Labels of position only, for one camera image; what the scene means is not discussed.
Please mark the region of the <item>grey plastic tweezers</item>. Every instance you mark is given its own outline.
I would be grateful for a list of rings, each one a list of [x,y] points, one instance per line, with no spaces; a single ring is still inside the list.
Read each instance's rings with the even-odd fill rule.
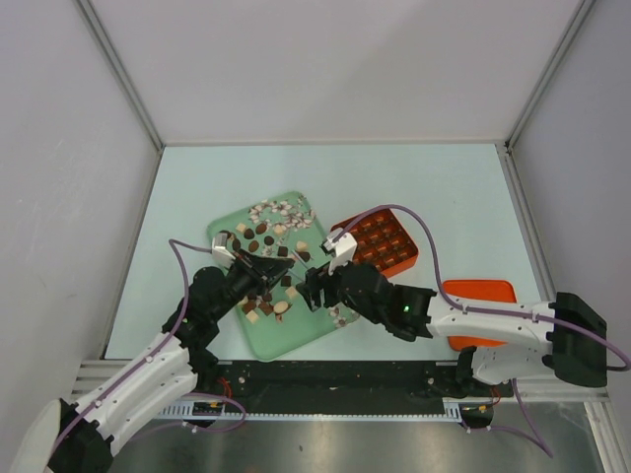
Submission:
[[[311,265],[310,265],[310,261],[309,262],[305,262],[302,260],[302,258],[299,256],[299,252],[300,251],[293,251],[292,252],[292,256],[295,259],[295,261],[297,262],[298,265],[298,269],[296,269],[294,271],[295,273],[295,277],[297,278],[297,280],[300,283],[304,283],[306,281],[306,278],[308,276],[308,272],[311,270]]]

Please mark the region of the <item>green floral tray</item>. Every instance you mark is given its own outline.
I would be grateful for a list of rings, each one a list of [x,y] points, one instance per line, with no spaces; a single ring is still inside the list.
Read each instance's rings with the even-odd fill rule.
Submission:
[[[297,251],[296,243],[301,240],[308,245],[306,251],[311,255],[311,268],[328,261],[320,248],[326,231],[316,216],[315,208],[298,191],[269,197],[226,214],[209,224],[207,235],[213,238],[219,231],[231,234],[232,252],[243,249],[260,256],[294,259],[292,252]],[[294,288],[297,291],[300,283],[295,277],[296,269],[298,265],[295,261],[288,273],[291,277],[289,287],[280,284],[265,299],[249,296],[238,304],[238,319],[246,341],[259,361],[274,361],[359,319],[357,313],[342,304],[310,311],[300,294],[290,299],[286,290]],[[274,306],[281,301],[290,304],[283,314],[273,312],[265,315],[258,308],[262,303]],[[251,310],[259,316],[255,324],[245,318]]]

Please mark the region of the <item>orange chocolate box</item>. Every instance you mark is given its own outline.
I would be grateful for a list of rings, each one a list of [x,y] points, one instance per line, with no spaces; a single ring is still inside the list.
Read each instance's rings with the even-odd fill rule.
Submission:
[[[387,278],[411,269],[419,249],[390,209],[356,223],[349,233],[357,242],[352,261],[374,265]]]

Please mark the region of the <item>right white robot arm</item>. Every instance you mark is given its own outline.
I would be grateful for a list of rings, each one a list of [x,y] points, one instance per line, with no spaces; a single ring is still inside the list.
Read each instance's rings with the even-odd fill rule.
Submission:
[[[297,290],[310,310],[343,304],[404,341],[496,341],[494,347],[468,346],[460,353],[455,383],[466,395],[547,373],[582,387],[607,385],[606,324],[571,293],[526,305],[452,299],[432,289],[393,284],[374,266],[354,263],[311,269]]]

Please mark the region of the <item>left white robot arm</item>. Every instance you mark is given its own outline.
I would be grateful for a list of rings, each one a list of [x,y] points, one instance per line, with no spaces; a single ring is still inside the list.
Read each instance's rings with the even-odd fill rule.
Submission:
[[[271,292],[294,264],[240,250],[225,270],[208,266],[184,275],[183,297],[149,346],[89,394],[61,404],[47,469],[106,472],[162,410],[192,392],[211,391],[218,360],[207,347],[220,320],[247,297]]]

